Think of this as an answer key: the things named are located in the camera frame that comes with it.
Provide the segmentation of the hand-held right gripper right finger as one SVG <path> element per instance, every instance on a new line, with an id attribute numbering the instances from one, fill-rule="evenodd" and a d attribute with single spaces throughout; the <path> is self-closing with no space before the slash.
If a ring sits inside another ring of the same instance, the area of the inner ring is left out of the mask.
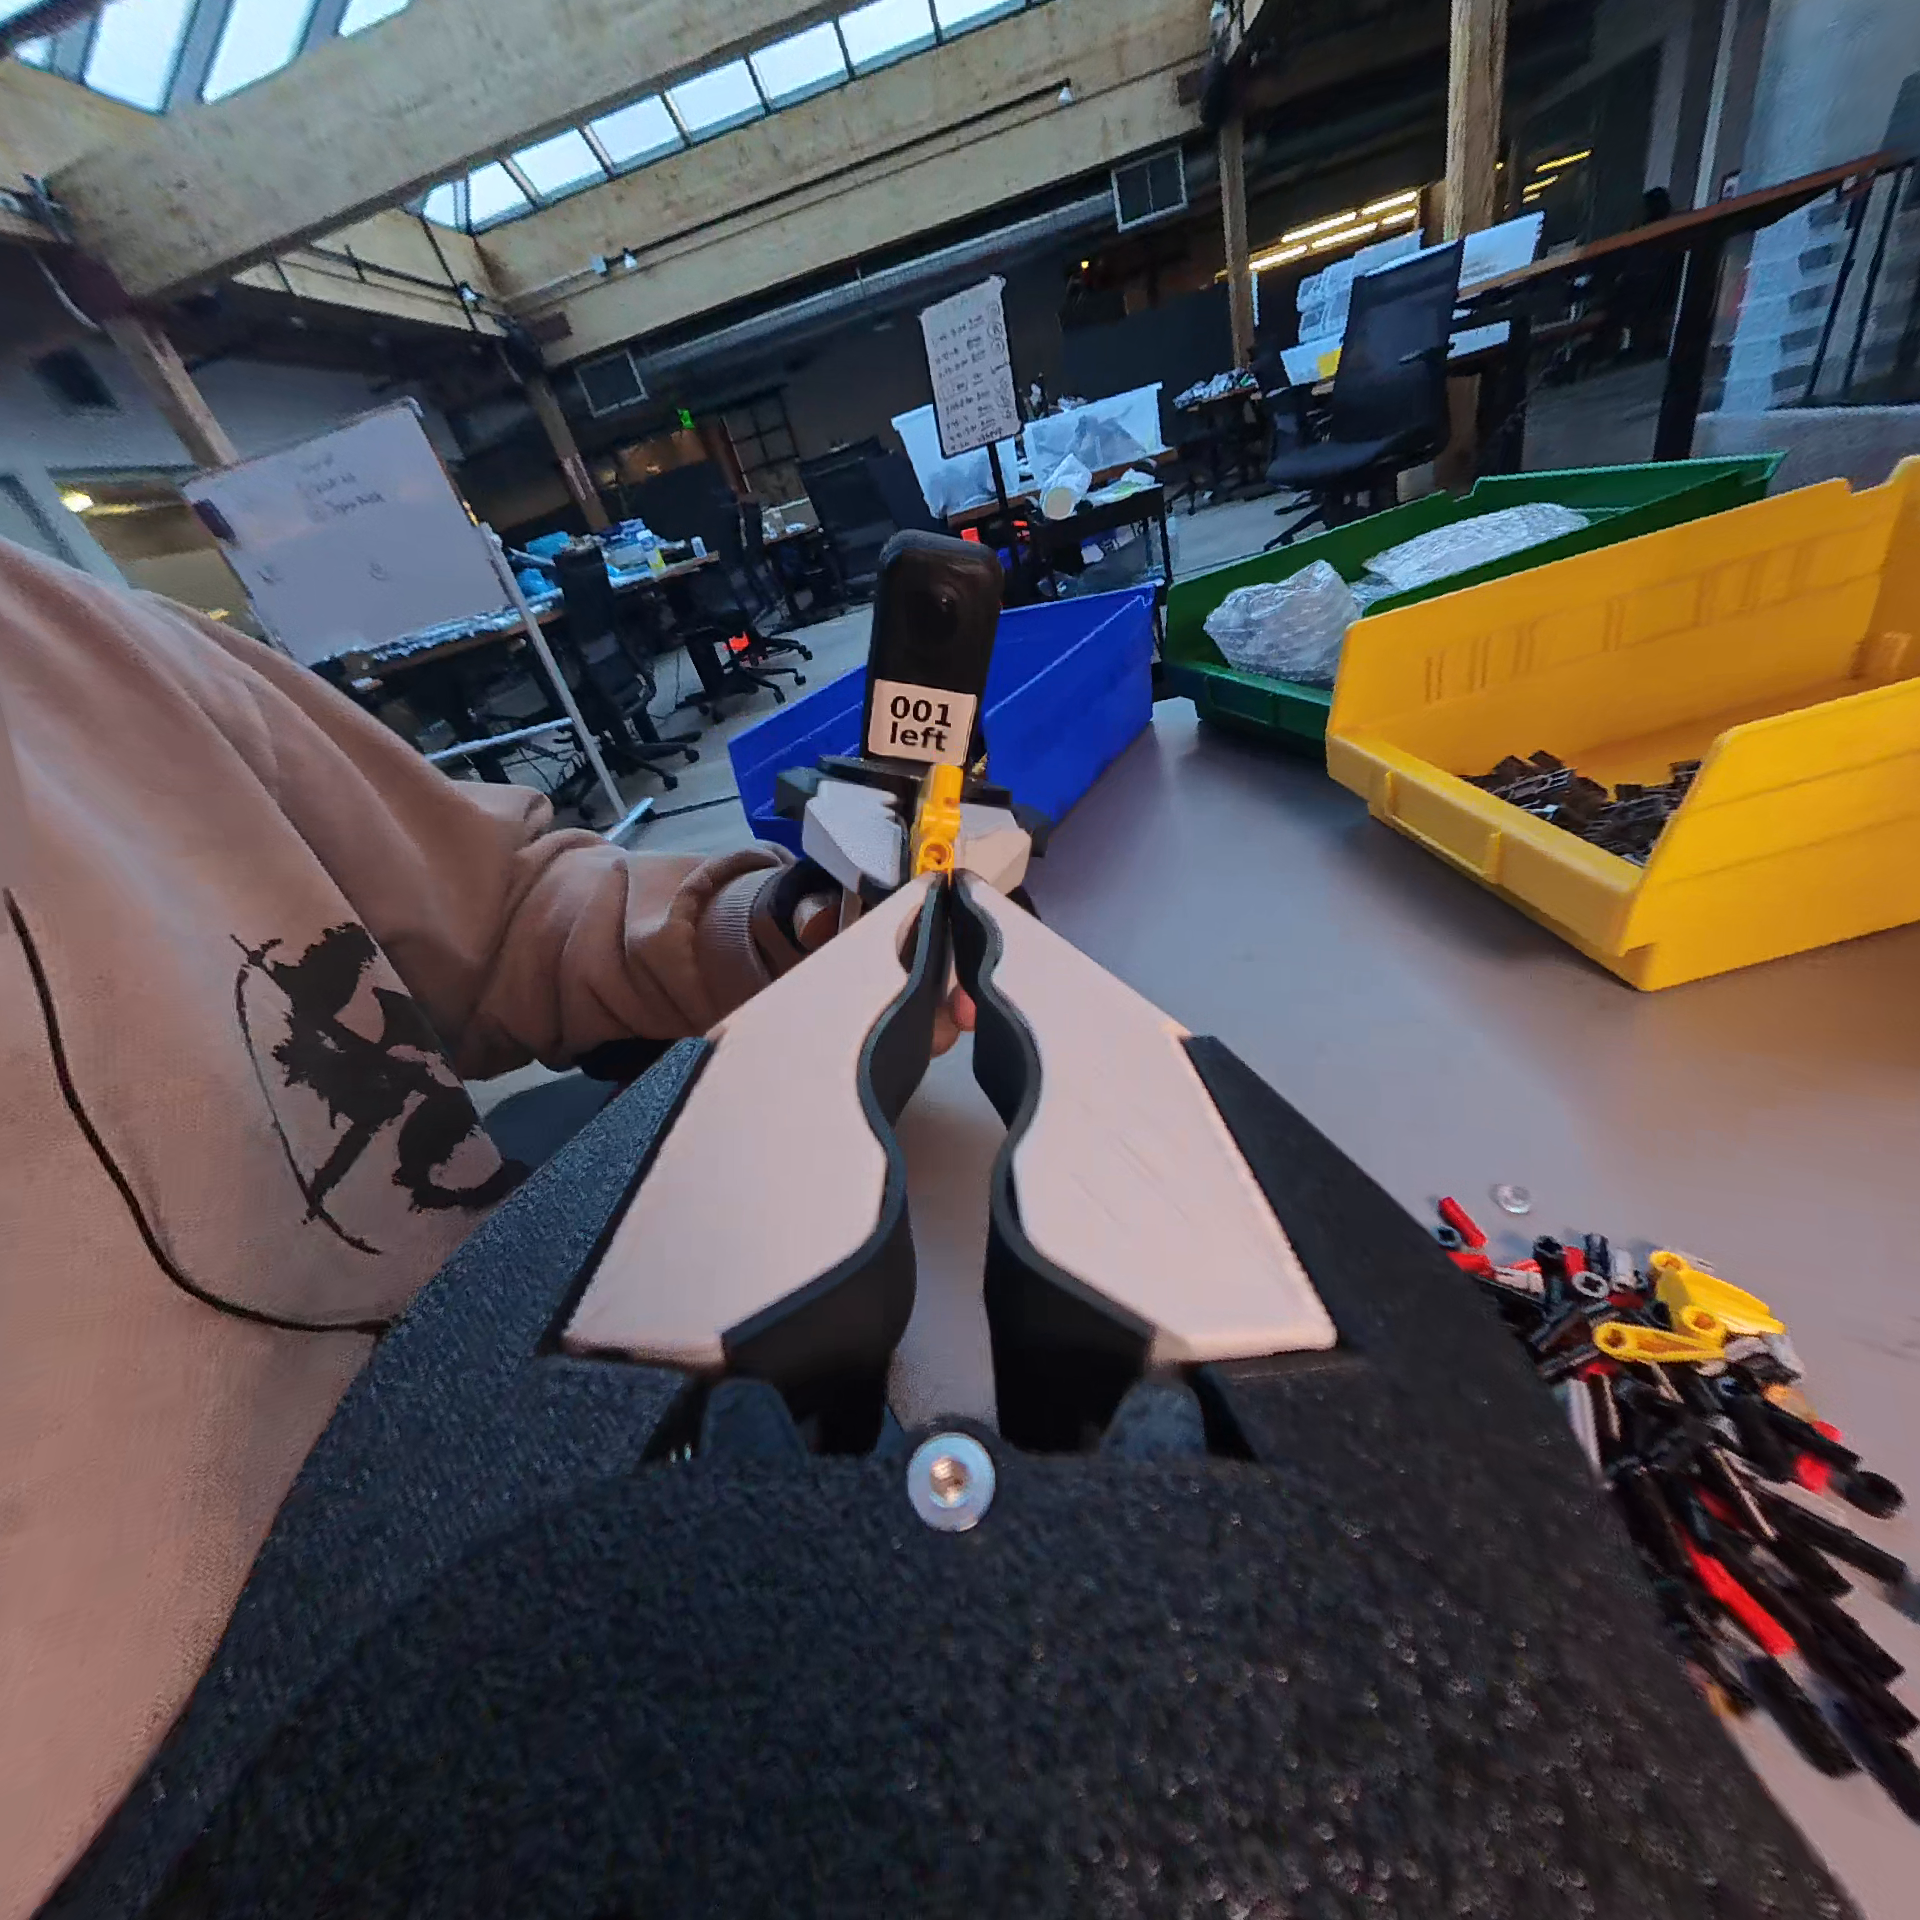
<path id="1" fill-rule="evenodd" d="M 1120 1366 L 1329 1354 L 1335 1321 L 1194 1058 L 1194 1034 L 966 875 L 951 944 L 992 1170 L 998 1336 Z"/>

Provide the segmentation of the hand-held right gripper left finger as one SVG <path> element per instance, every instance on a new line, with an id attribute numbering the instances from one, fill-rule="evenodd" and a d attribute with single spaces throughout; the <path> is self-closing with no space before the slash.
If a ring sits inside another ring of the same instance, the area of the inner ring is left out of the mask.
<path id="1" fill-rule="evenodd" d="M 728 1366 L 728 1338 L 881 1225 L 860 1055 L 908 988 L 923 875 L 724 1017 L 563 1331 L 575 1355 Z"/>

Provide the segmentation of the pile of small building parts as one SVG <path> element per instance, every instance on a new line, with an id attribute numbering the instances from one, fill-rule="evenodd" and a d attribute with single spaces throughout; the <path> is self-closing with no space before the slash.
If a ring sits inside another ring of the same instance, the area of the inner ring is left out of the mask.
<path id="1" fill-rule="evenodd" d="M 1785 1320 L 1659 1241 L 1523 1250 L 1449 1194 L 1428 1231 L 1562 1409 L 1695 1689 L 1915 1823 L 1915 1663 L 1859 1604 L 1915 1616 L 1915 1566 L 1865 1529 L 1906 1494 L 1818 1412 Z"/>

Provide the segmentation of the person's left forearm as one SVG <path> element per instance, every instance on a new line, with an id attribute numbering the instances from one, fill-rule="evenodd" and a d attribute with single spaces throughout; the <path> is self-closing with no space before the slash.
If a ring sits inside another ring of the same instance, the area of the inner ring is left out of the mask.
<path id="1" fill-rule="evenodd" d="M 801 960 L 780 849 L 631 852 L 536 804 L 497 879 L 446 1034 L 472 1079 L 700 1039 Z"/>

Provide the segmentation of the grey desk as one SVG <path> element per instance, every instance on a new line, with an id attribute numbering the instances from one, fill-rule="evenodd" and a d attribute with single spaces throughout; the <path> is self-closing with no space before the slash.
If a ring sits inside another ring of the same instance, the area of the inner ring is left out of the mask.
<path id="1" fill-rule="evenodd" d="M 1043 863 L 1047 924 L 1287 1102 L 1287 1231 L 1359 1358 L 1234 1383 L 1246 1462 L 1049 1459 L 950 1642 L 852 1916 L 1915 1916 L 1915 1825 L 1712 1716 L 1567 1415 L 1411 1212 L 1679 1238 L 1785 1311 L 1915 1499 L 1915 930 L 1639 995 L 1351 793 L 1175 718 Z"/>

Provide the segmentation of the person's left hand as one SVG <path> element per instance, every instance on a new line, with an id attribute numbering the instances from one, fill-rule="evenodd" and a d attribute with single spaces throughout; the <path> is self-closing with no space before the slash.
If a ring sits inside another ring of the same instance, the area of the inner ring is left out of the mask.
<path id="1" fill-rule="evenodd" d="M 793 905 L 792 932 L 803 954 L 816 954 L 818 948 L 827 946 L 827 943 L 841 930 L 852 929 L 863 913 L 865 905 L 857 898 L 857 894 L 811 891 Z M 959 975 L 950 971 L 945 996 L 936 1008 L 932 1017 L 931 1058 L 939 1060 L 943 1056 L 953 1051 L 953 1048 L 961 1040 L 975 1036 L 975 1031 L 977 1003 L 959 980 Z"/>

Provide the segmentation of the blue plastic bin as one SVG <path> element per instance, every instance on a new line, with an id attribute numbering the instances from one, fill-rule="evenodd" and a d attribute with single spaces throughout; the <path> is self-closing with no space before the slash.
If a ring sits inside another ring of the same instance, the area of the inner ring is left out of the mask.
<path id="1" fill-rule="evenodd" d="M 1049 825 L 1150 723 L 1158 609 L 1158 587 L 1140 583 L 1000 620 L 983 711 L 990 778 Z M 857 665 L 729 742 L 736 795 L 756 839 L 801 851 L 801 825 L 778 812 L 778 779 L 856 750 L 865 690 Z"/>

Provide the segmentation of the white sign on pole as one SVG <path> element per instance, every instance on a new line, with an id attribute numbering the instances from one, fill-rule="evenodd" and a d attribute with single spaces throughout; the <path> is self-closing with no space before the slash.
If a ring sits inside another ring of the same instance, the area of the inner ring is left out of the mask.
<path id="1" fill-rule="evenodd" d="M 923 307 L 920 327 L 943 456 L 936 513 L 951 518 L 978 491 L 978 462 L 988 464 L 988 496 L 1007 498 L 1001 447 L 1017 436 L 1020 412 L 1003 280 L 990 274 Z"/>

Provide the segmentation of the green plastic bin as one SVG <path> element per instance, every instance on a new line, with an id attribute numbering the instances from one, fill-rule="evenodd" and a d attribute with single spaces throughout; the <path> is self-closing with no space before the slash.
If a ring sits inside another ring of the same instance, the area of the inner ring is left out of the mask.
<path id="1" fill-rule="evenodd" d="M 1673 527 L 1732 507 L 1761 504 L 1778 468 L 1780 448 L 1686 459 L 1671 464 L 1622 464 L 1594 468 L 1523 472 L 1472 482 L 1462 496 L 1435 491 L 1426 498 L 1353 520 L 1335 530 L 1299 537 L 1248 560 L 1234 560 L 1172 586 L 1166 611 L 1163 665 L 1171 692 L 1186 698 L 1199 715 L 1220 729 L 1275 742 L 1291 752 L 1322 752 L 1334 690 L 1297 682 L 1246 674 L 1224 664 L 1203 634 L 1211 609 L 1234 587 L 1273 583 L 1315 560 L 1323 560 L 1356 587 L 1363 566 L 1393 545 L 1435 527 L 1520 506 L 1552 502 L 1590 514 L 1591 530 L 1567 535 L 1454 580 L 1361 600 L 1364 612 L 1414 609 L 1441 595 L 1489 586 L 1514 572 L 1574 560 Z"/>

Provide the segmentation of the black office chair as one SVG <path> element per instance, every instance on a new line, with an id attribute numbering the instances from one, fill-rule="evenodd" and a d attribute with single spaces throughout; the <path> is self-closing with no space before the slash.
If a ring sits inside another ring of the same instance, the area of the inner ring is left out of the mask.
<path id="1" fill-rule="evenodd" d="M 682 782 L 672 768 L 700 759 L 697 736 L 658 734 L 651 718 L 656 684 L 623 626 L 603 550 L 585 537 L 568 540 L 552 570 L 575 690 L 609 770 L 648 776 L 675 793 Z"/>
<path id="2" fill-rule="evenodd" d="M 1465 241 L 1356 278 L 1322 440 L 1281 443 L 1266 478 L 1306 498 L 1264 550 L 1393 507 L 1449 440 L 1449 343 Z"/>

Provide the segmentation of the crumpled clear plastic bag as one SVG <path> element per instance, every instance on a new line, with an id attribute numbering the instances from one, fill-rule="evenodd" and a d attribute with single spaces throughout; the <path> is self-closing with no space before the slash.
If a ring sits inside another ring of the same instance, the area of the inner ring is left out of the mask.
<path id="1" fill-rule="evenodd" d="M 1363 612 L 1335 567 L 1315 560 L 1273 583 L 1231 590 L 1208 612 L 1203 634 L 1239 672 L 1334 690 L 1346 636 Z"/>

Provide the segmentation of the flat clear plastic bag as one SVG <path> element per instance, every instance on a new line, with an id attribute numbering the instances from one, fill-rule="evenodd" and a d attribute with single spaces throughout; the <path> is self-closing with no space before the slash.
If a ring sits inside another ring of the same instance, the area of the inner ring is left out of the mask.
<path id="1" fill-rule="evenodd" d="M 1371 555 L 1363 566 L 1353 590 L 1363 601 L 1415 593 L 1514 560 L 1552 540 L 1585 535 L 1591 529 L 1590 514 L 1552 502 L 1526 502 L 1514 507 L 1454 520 Z"/>

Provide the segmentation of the heap of black building parts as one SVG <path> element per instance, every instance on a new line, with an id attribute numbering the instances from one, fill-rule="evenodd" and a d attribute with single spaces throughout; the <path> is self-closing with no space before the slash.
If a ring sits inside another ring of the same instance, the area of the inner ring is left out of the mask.
<path id="1" fill-rule="evenodd" d="M 1702 767 L 1702 759 L 1681 759 L 1663 782 L 1604 785 L 1550 752 L 1535 752 L 1507 755 L 1491 770 L 1463 779 L 1590 849 L 1643 870 L 1687 803 Z"/>

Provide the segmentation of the whiteboard on stand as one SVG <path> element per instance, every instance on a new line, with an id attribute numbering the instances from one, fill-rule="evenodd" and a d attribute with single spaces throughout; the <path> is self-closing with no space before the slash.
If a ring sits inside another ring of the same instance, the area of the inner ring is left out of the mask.
<path id="1" fill-rule="evenodd" d="M 563 736 L 611 808 L 607 839 L 624 843 L 649 818 L 649 800 L 624 803 L 504 542 L 467 511 L 415 402 L 198 472 L 182 496 L 222 550 L 262 628 L 302 665 L 384 654 L 446 626 L 467 640 L 523 640 L 561 711 L 452 742 L 431 764 L 472 770 L 484 756 Z"/>

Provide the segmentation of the yellow plastic bin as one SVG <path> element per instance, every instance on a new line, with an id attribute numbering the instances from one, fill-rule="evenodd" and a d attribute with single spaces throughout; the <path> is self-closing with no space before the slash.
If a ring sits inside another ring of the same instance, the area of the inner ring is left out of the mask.
<path id="1" fill-rule="evenodd" d="M 1329 776 L 1641 992 L 1918 916 L 1918 462 L 1356 624 Z M 1643 863 L 1478 786 L 1695 764 Z"/>

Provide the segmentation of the person's beige sweatshirt torso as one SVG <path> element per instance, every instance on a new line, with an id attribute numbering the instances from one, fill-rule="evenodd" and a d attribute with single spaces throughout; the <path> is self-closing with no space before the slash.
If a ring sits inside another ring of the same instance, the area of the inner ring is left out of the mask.
<path id="1" fill-rule="evenodd" d="M 545 803 L 17 545 L 2 628 L 2 1878 L 30 1916 L 199 1682 L 374 1336 L 514 1184 L 446 1034 Z"/>

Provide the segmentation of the wooden top table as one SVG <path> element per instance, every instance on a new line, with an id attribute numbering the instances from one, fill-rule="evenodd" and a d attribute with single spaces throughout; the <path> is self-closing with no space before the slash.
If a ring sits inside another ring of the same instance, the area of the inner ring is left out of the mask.
<path id="1" fill-rule="evenodd" d="M 1679 211 L 1514 272 L 1463 284 L 1456 319 L 1472 327 L 1507 324 L 1505 354 L 1514 378 L 1523 379 L 1536 350 L 1600 336 L 1622 319 L 1625 298 L 1646 291 L 1657 270 L 1679 263 L 1650 456 L 1659 464 L 1686 462 L 1695 452 L 1721 312 L 1721 274 L 1732 246 L 1823 202 L 1836 204 L 1850 224 L 1860 224 L 1883 185 L 1890 193 L 1888 209 L 1897 209 L 1913 172 L 1913 151 L 1872 151 L 1706 209 Z"/>

